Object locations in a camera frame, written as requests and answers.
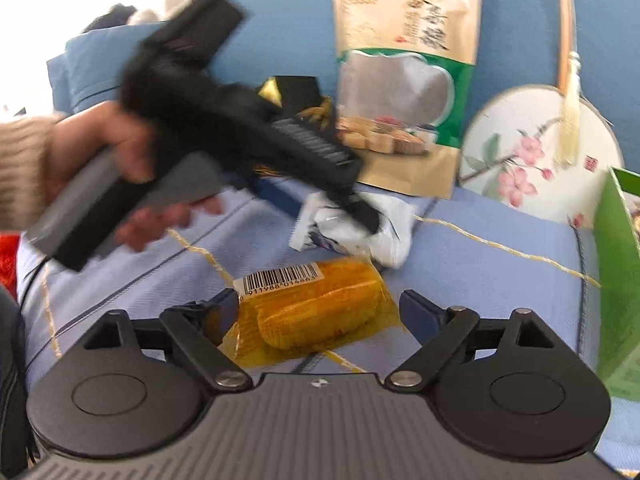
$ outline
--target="metal screw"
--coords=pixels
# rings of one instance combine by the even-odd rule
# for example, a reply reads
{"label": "metal screw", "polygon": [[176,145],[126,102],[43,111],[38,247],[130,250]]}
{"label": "metal screw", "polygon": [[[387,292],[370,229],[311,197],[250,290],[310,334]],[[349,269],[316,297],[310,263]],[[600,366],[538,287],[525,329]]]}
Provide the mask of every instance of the metal screw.
{"label": "metal screw", "polygon": [[389,377],[391,383],[399,388],[411,388],[422,382],[422,376],[418,372],[400,370]]}
{"label": "metal screw", "polygon": [[223,388],[241,388],[246,384],[247,379],[246,374],[231,370],[226,370],[216,375],[216,383]]}

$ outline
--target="pink flower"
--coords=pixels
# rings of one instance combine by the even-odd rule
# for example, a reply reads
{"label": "pink flower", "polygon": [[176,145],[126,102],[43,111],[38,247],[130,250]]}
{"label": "pink flower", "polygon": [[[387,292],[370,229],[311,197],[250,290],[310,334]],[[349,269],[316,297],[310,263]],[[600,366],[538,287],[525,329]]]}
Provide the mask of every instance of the pink flower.
{"label": "pink flower", "polygon": [[545,152],[542,151],[542,142],[535,137],[522,137],[514,152],[528,166],[535,166],[536,161],[545,156]]}
{"label": "pink flower", "polygon": [[509,199],[514,207],[520,207],[523,195],[537,195],[538,190],[532,183],[527,182],[527,172],[522,168],[513,170],[513,174],[503,171],[498,175],[498,193]]}
{"label": "pink flower", "polygon": [[574,219],[571,223],[575,228],[582,227],[582,224],[584,224],[584,215],[582,213],[577,214],[576,216],[574,216]]}

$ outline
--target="sweater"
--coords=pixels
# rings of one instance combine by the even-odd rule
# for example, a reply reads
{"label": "sweater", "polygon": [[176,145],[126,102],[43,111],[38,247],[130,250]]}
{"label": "sweater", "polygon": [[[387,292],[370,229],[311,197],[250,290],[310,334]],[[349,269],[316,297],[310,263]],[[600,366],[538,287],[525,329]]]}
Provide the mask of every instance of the sweater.
{"label": "sweater", "polygon": [[0,232],[23,231],[42,214],[47,151],[59,116],[0,123]]}

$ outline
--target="food packaging bag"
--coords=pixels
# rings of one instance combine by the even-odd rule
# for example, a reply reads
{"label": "food packaging bag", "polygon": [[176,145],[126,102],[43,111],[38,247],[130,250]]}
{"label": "food packaging bag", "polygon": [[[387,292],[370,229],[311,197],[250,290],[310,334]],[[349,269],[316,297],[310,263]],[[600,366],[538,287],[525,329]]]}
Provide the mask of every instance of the food packaging bag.
{"label": "food packaging bag", "polygon": [[297,251],[324,247],[337,253],[366,256],[383,267],[402,267],[411,249],[415,206],[382,193],[360,195],[380,212],[380,228],[375,234],[340,210],[324,192],[317,192],[306,197],[289,247]]}
{"label": "food packaging bag", "polygon": [[401,326],[382,277],[364,258],[262,270],[234,281],[238,320],[220,350],[245,370],[306,357]]}
{"label": "food packaging bag", "polygon": [[364,184],[450,198],[480,0],[334,0],[338,134]]}

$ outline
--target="blue fabric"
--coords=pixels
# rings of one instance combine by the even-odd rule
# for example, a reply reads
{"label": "blue fabric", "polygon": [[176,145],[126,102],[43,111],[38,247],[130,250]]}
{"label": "blue fabric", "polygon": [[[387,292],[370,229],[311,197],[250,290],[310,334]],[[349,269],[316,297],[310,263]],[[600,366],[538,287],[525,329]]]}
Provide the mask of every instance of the blue fabric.
{"label": "blue fabric", "polygon": [[[253,17],[216,57],[210,70],[217,78],[257,85],[271,75],[315,75],[325,93],[335,93],[330,0],[237,1]],[[626,166],[634,171],[640,171],[640,136],[636,131],[640,100],[635,92],[640,80],[640,27],[633,19],[639,4],[640,0],[576,0],[584,94],[614,124]],[[98,30],[71,40],[63,57],[49,64],[56,102],[61,106],[66,102],[77,112],[115,97],[121,67],[138,42],[156,27]],[[553,84],[557,45],[557,0],[483,0],[478,66],[467,119],[507,88]],[[67,101],[64,85],[68,85]],[[308,192],[299,184],[282,185],[299,198]],[[333,256],[323,250],[289,250],[292,221],[270,205],[243,193],[230,192],[225,199],[226,216],[201,216],[184,234],[211,250],[234,276]],[[414,200],[421,208],[430,202]],[[464,190],[456,190],[453,200],[440,202],[433,215],[479,236],[578,269],[575,237],[566,226],[523,215]],[[583,242],[590,273],[596,276],[591,234],[584,233]],[[21,246],[21,283],[36,258],[28,245]],[[414,288],[442,306],[464,304],[488,317],[505,317],[517,306],[528,306],[575,348],[581,294],[578,280],[545,264],[482,246],[445,227],[418,227],[407,263],[400,270],[387,271],[385,279],[396,300],[405,288]],[[126,308],[134,317],[154,316],[170,304],[210,298],[222,288],[222,281],[199,254],[180,251],[170,239],[154,244],[144,254],[119,250],[78,276],[57,269],[49,278],[52,313],[56,327],[62,329],[58,339],[63,351],[108,308]],[[596,290],[590,287],[588,296],[597,303]],[[31,382],[54,362],[46,345],[49,327],[42,305],[41,295],[34,293],[26,309],[28,359],[33,359]],[[597,308],[587,314],[594,321],[588,325],[584,355],[593,363]],[[384,374],[415,345],[401,333],[383,334],[341,349],[341,353],[363,368]],[[332,362],[323,361],[316,371],[338,370]],[[614,466],[640,468],[639,403],[614,399],[598,453]]]}

